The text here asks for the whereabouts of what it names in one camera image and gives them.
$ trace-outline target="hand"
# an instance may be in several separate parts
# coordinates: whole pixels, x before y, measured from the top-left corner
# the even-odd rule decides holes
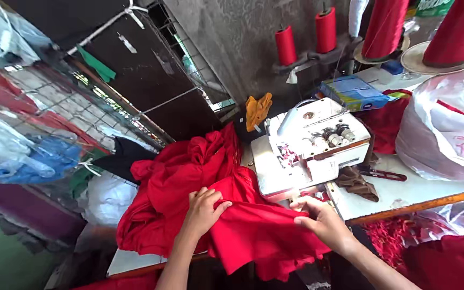
[[[214,203],[220,199],[223,199],[221,192],[206,187],[190,193],[189,211],[187,211],[182,229],[199,240],[216,223],[220,215],[232,205],[232,202],[225,201],[214,210]]]
[[[289,207],[294,211],[308,212],[311,216],[316,216],[316,220],[296,217],[294,223],[313,231],[332,251],[343,256],[355,251],[359,242],[330,205],[304,196],[297,198]]]

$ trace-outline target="green cloth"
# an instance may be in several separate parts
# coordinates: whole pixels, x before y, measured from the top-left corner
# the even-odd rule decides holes
[[[104,82],[110,82],[110,79],[115,79],[115,71],[111,70],[109,67],[97,60],[80,45],[77,45],[76,47],[78,48],[78,51],[84,58],[85,62],[98,72]]]

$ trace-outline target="wooden table edge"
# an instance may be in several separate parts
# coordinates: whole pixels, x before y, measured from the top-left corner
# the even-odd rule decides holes
[[[403,208],[396,208],[390,209],[388,211],[383,211],[376,214],[366,215],[358,218],[353,218],[345,221],[348,226],[352,226],[354,224],[372,222],[380,219],[385,219],[397,215],[403,214],[410,214],[418,211],[422,211],[424,209],[435,208],[437,206],[447,205],[451,203],[456,203],[459,201],[464,201],[464,193],[449,195],[447,197],[441,197],[438,199],[433,199],[429,201],[424,201],[417,204],[412,204],[409,206],[405,206]]]
[[[195,254],[193,255],[193,258],[191,259],[191,262],[195,260],[208,259],[210,257],[211,256],[209,255],[209,253]],[[121,272],[121,273],[112,274],[108,278],[109,279],[121,279],[121,278],[142,276],[144,274],[148,274],[155,270],[164,269],[165,265],[166,265],[166,262],[163,262],[163,263],[159,263],[159,264],[155,264],[155,265],[151,265],[147,267],[142,267],[142,268],[128,270],[128,271]]]

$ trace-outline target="red thread spool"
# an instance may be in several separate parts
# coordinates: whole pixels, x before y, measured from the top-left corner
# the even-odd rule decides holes
[[[361,54],[371,61],[388,59],[400,42],[409,0],[375,0]]]
[[[464,63],[464,0],[455,0],[422,60],[426,66],[449,68]]]
[[[291,25],[285,30],[279,30],[275,33],[277,42],[278,61],[283,66],[288,66],[296,61],[296,49],[293,40],[293,31]]]
[[[336,48],[336,9],[331,7],[327,14],[316,14],[314,18],[316,24],[316,44],[317,53],[328,53]]]

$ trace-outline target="gray wall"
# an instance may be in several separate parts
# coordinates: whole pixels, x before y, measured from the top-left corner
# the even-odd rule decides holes
[[[332,1],[337,33],[346,32],[349,0]],[[275,32],[291,25],[297,53],[314,50],[315,0],[164,0],[236,103],[267,91],[294,93],[287,75],[276,75]]]

